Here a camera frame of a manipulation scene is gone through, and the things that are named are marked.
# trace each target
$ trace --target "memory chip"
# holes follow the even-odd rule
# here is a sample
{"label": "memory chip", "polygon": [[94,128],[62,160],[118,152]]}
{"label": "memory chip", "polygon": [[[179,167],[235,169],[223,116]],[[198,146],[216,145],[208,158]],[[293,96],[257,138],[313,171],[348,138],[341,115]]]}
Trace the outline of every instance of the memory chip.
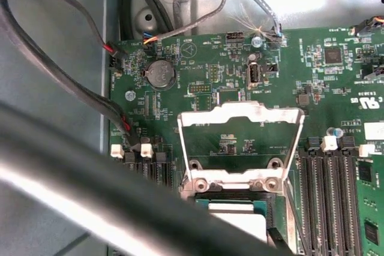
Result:
{"label": "memory chip", "polygon": [[340,48],[325,48],[324,49],[325,64],[342,64]]}
{"label": "memory chip", "polygon": [[369,223],[367,221],[364,222],[364,230],[365,230],[365,238],[372,243],[375,243],[377,246],[379,245],[379,229],[377,226]]}
{"label": "memory chip", "polygon": [[372,182],[372,167],[370,163],[359,162],[359,177],[360,180]]}

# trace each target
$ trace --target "capacitor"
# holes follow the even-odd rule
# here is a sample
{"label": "capacitor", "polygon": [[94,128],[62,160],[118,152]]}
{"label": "capacitor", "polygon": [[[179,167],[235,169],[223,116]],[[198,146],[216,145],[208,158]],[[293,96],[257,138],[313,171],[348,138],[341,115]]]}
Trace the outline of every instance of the capacitor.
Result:
{"label": "capacitor", "polygon": [[251,40],[251,45],[255,48],[260,48],[263,46],[263,38],[260,36],[255,36]]}
{"label": "capacitor", "polygon": [[326,130],[326,135],[333,135],[339,139],[342,138],[342,136],[344,135],[344,131],[341,128],[329,127]]}

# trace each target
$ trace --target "screw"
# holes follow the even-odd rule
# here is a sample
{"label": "screw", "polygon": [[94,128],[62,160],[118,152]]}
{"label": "screw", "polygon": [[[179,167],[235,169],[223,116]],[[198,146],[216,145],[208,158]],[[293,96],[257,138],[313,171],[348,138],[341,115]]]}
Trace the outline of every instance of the screw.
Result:
{"label": "screw", "polygon": [[266,186],[268,187],[269,190],[275,191],[277,189],[277,181],[274,178],[269,178],[265,182]]}
{"label": "screw", "polygon": [[256,186],[256,188],[262,188],[263,187],[263,183],[260,182],[260,181],[257,181],[254,186]]}
{"label": "screw", "polygon": [[263,45],[263,40],[259,36],[255,36],[252,38],[251,45],[255,48],[260,48]]}
{"label": "screw", "polygon": [[204,179],[199,179],[194,184],[196,192],[205,192],[207,186],[208,183]]}
{"label": "screw", "polygon": [[126,91],[125,93],[125,99],[127,101],[133,101],[136,98],[135,91]]}

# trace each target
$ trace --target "black connector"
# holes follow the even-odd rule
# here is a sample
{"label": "black connector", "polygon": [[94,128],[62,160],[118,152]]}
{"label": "black connector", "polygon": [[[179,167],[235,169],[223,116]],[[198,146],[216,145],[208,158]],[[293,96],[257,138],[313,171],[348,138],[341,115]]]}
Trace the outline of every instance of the black connector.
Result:
{"label": "black connector", "polygon": [[122,60],[118,58],[114,58],[113,56],[109,56],[109,69],[112,72],[122,72]]}
{"label": "black connector", "polygon": [[124,49],[121,49],[119,46],[117,46],[115,43],[108,42],[107,45],[110,48],[112,48],[112,51],[109,52],[109,55],[112,56],[113,58],[116,58],[116,59],[128,58],[128,53]]}
{"label": "black connector", "polygon": [[147,54],[149,57],[153,57],[157,55],[157,41],[151,41],[147,44],[144,44],[144,41],[148,39],[148,35],[145,35],[143,33],[143,50],[144,53]]}
{"label": "black connector", "polygon": [[382,19],[384,19],[384,16],[374,16],[361,22],[358,25],[352,26],[352,34],[354,36],[360,37],[364,34],[373,33],[375,30],[384,27],[384,22],[380,21]]}

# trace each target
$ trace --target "red wire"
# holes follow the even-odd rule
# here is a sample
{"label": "red wire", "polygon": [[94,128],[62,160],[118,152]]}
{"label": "red wire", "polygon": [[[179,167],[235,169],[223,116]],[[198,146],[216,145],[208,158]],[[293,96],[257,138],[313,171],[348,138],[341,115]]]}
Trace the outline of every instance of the red wire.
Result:
{"label": "red wire", "polygon": [[123,123],[124,123],[125,129],[128,130],[128,131],[131,130],[131,127],[130,127],[129,124],[126,123],[126,121],[125,121],[125,116],[123,116],[122,121],[123,121]]}
{"label": "red wire", "polygon": [[113,49],[112,49],[110,46],[108,46],[107,44],[104,44],[104,45],[103,45],[103,48],[104,48],[105,50],[107,50],[108,52],[110,52],[110,53],[113,52]]}

